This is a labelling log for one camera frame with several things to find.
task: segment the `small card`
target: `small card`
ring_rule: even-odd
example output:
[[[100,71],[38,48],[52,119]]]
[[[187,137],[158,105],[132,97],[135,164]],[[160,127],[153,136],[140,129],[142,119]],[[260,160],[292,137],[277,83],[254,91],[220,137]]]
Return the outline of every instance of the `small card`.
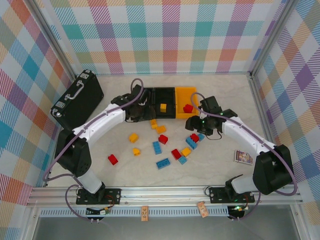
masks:
[[[209,216],[208,210],[203,201],[198,203],[198,209],[203,218]]]
[[[148,213],[149,213],[149,207],[148,206],[142,206],[141,207],[141,221],[147,222],[148,219]]]
[[[243,164],[249,164],[249,165],[254,164],[254,161],[252,157],[249,155],[249,153],[245,151],[240,151],[240,150],[235,151],[234,161],[237,163],[243,163]]]

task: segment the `paper tag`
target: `paper tag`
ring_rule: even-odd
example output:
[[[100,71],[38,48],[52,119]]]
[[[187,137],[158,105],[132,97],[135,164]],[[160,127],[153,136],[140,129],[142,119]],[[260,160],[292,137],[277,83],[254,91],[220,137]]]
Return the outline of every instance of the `paper tag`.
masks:
[[[142,206],[141,207],[141,221],[147,222],[148,219],[148,213],[149,213],[149,207],[148,206]]]
[[[80,78],[87,79],[89,77],[88,74],[81,73]]]
[[[208,210],[203,202],[198,203],[198,209],[203,218],[209,216]]]

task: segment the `mounting plate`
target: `mounting plate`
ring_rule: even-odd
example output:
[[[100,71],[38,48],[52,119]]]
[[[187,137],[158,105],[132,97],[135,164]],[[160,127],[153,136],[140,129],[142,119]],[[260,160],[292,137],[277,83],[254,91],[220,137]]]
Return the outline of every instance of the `mounting plate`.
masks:
[[[110,205],[113,204],[110,203],[110,198],[106,197],[107,195],[110,195],[114,199],[114,205],[120,204],[121,199],[121,189],[120,188],[106,188],[104,190],[104,197],[100,202],[98,202],[95,195],[90,194],[87,190],[81,188],[77,192],[77,198],[75,201],[75,204],[77,205]]]
[[[245,204],[247,202],[246,197],[248,198],[248,203],[254,203],[255,197],[254,195],[250,196],[250,193],[250,191],[244,192],[241,195],[243,197],[237,198],[237,201],[230,201],[224,187],[209,188],[210,203],[212,204]]]

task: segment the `case handle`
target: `case handle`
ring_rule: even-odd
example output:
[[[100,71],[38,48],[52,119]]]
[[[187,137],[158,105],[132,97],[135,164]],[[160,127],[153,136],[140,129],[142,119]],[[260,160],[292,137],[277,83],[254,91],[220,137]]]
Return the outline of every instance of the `case handle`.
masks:
[[[76,86],[77,86],[77,87],[78,87],[79,85],[81,85],[81,87],[79,88],[78,91],[76,91],[76,93],[74,94],[74,96],[70,96],[70,94],[65,95],[65,97],[64,97],[64,100],[65,100],[65,101],[66,101],[67,99],[73,100],[73,99],[75,99],[75,98],[78,96],[78,94],[79,94],[79,93],[82,91],[82,89],[84,89],[84,87],[85,87],[84,83],[83,83],[81,80],[79,80],[79,81],[76,83]]]

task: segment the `beige surface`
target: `beige surface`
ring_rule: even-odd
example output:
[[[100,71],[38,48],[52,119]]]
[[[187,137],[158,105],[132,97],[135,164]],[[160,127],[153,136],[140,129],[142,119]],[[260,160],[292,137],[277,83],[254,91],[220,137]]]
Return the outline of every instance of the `beige surface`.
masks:
[[[263,136],[262,127],[254,100],[245,75],[148,75],[139,76],[145,87],[195,86],[205,97],[215,96],[223,110],[235,111],[251,129]],[[104,99],[92,114],[100,113],[110,100],[127,93],[135,78],[127,76],[99,77]],[[151,129],[149,121],[121,123],[100,138],[90,150],[92,169],[106,186],[191,186],[223,185],[226,180],[240,175],[252,174],[253,166],[235,163],[236,149],[239,144],[228,136],[217,141],[204,139],[181,165],[171,155],[173,149],[188,147],[185,139],[191,131],[185,129],[184,119],[158,119],[158,126],[165,125],[164,133],[168,138],[166,145],[160,144],[162,154],[155,155],[152,142],[158,134]],[[135,143],[129,142],[132,133],[139,135]],[[133,148],[141,150],[140,156],[133,155]],[[107,157],[114,154],[118,159],[115,166]],[[156,162],[169,158],[171,165],[158,170]],[[52,176],[66,173],[56,164]],[[49,183],[50,187],[70,186],[74,181],[64,177]]]

